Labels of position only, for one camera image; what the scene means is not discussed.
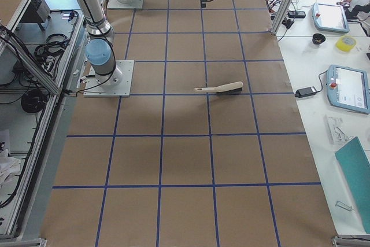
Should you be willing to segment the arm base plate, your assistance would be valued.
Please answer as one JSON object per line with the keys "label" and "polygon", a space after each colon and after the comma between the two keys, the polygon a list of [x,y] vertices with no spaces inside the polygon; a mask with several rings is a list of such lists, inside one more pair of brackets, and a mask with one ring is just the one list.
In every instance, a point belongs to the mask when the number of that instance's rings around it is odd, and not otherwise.
{"label": "arm base plate", "polygon": [[108,9],[141,9],[143,0],[109,0]]}
{"label": "arm base plate", "polygon": [[94,77],[87,79],[83,95],[85,97],[129,97],[133,71],[134,60],[117,60],[112,77],[96,75],[93,67],[90,66],[89,74]]}

